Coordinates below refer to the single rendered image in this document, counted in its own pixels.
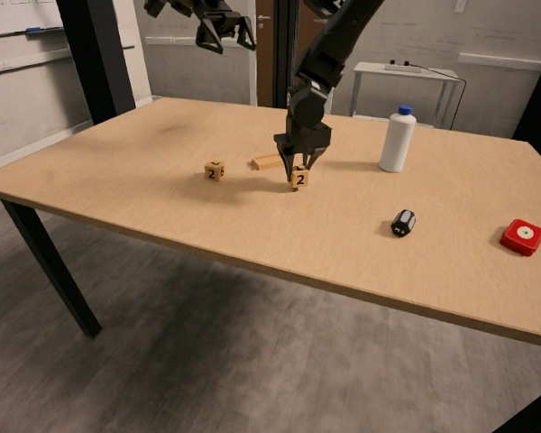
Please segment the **beige number cube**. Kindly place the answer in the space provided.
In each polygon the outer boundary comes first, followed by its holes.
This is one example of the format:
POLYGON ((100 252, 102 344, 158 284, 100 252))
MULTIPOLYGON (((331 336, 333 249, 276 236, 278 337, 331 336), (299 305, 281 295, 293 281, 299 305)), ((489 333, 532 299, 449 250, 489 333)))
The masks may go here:
POLYGON ((309 171, 303 164, 293 165, 293 170, 290 179, 287 177, 287 182, 292 188, 304 187, 308 184, 309 171))
POLYGON ((225 176, 225 162, 211 160, 205 166, 206 180, 220 181, 225 176))

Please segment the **white bottle with blue cap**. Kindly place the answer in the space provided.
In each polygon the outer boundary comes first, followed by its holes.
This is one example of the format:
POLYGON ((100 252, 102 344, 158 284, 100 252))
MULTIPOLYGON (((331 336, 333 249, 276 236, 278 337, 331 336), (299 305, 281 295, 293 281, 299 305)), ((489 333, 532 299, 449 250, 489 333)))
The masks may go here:
POLYGON ((379 167, 387 172, 400 172, 408 152, 408 146, 416 119, 411 115, 412 107, 400 106, 390 116, 389 125, 381 153, 379 167))

